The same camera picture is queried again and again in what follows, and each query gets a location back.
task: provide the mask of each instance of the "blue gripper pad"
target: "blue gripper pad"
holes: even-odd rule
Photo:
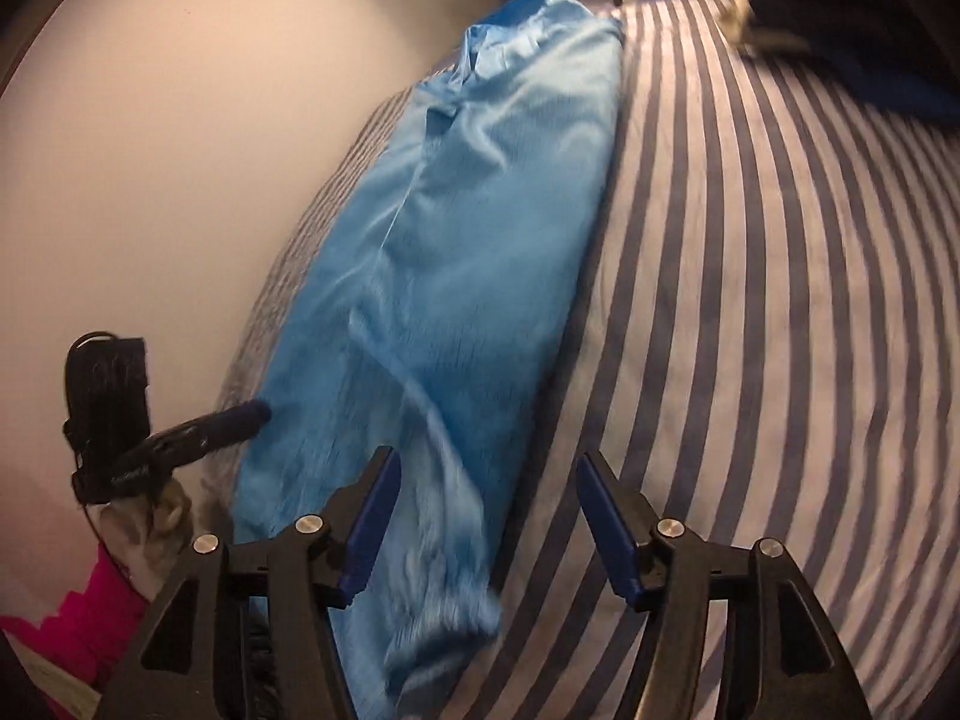
[[[347,557],[337,586],[348,604],[366,589],[399,494],[400,453],[391,450],[347,537]]]
[[[613,592],[634,607],[643,594],[637,576],[637,542],[586,455],[577,461],[577,497]]]

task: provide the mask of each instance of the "black cable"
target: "black cable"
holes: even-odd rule
[[[72,344],[72,346],[70,346],[70,350],[66,353],[67,362],[70,361],[70,355],[73,354],[75,351],[77,351],[77,349],[79,349],[88,341],[96,341],[98,338],[102,338],[103,340],[106,340],[106,341],[119,340],[119,338],[116,335],[114,335],[114,333],[110,333],[107,330],[94,330],[92,333],[86,333],[85,335],[80,336],[80,338],[77,338]],[[70,388],[69,382],[66,381],[66,370],[64,370],[64,391],[66,393],[66,410],[67,410],[67,414],[70,415],[71,413],[73,413],[73,391]],[[73,446],[72,443],[71,443],[71,446],[73,447],[74,460],[76,461],[77,469],[79,470],[80,458],[78,457],[78,454],[77,454],[77,447]]]
[[[77,470],[80,470],[80,455],[74,454],[73,461],[75,466],[77,466]],[[104,552],[107,554],[107,559],[110,561],[110,564],[113,566],[113,568],[116,569],[117,574],[133,592],[135,592],[137,595],[140,595],[139,590],[137,590],[136,587],[133,586],[133,582],[130,581],[130,576],[128,576],[128,573],[123,570],[123,566],[117,562],[116,557],[114,557],[110,552],[109,547],[107,547],[107,543],[100,535],[100,531],[97,530],[97,526],[93,524],[93,519],[90,517],[90,511],[88,507],[86,507],[85,504],[80,504],[80,510],[83,512],[83,518],[86,520],[86,523],[90,526],[90,532],[93,533],[93,536],[97,539],[99,545],[104,548]]]

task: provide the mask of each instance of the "bedding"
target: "bedding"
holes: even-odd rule
[[[858,103],[812,66],[737,55],[718,13],[714,0],[621,9],[608,194],[493,565],[501,632],[443,718],[613,716],[643,618],[611,593],[579,514],[587,446],[711,541],[784,541],[875,717],[910,717],[956,651],[960,139]],[[304,215],[224,405],[259,386],[408,94],[373,114]],[[208,465],[224,501],[235,468],[235,455]],[[722,637],[714,608],[699,717]]]
[[[365,592],[330,613],[361,718],[496,634],[490,557],[605,183],[620,33],[573,0],[511,0],[419,84],[340,213],[259,397],[237,541],[270,538],[357,479],[403,482]]]

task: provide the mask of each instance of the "black gripper frame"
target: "black gripper frame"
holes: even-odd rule
[[[703,541],[628,490],[599,452],[577,493],[613,591],[648,613],[614,720],[688,720],[710,601],[728,602],[717,720],[870,720],[856,672],[786,548]]]
[[[266,596],[282,716],[355,720],[329,608],[367,584],[400,492],[381,446],[359,480],[273,538],[184,550],[147,609],[95,720],[250,720],[248,600]]]

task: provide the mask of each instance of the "bed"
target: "bed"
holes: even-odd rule
[[[620,9],[616,156],[493,565],[501,635],[440,717],[613,716],[643,618],[611,593],[579,513],[587,447],[710,541],[784,541],[875,717],[911,717],[956,650],[960,138],[808,64],[741,58],[717,8]],[[277,258],[223,405],[256,392],[409,94],[371,115]],[[206,467],[224,503],[239,459]],[[716,608],[702,717],[722,643]]]

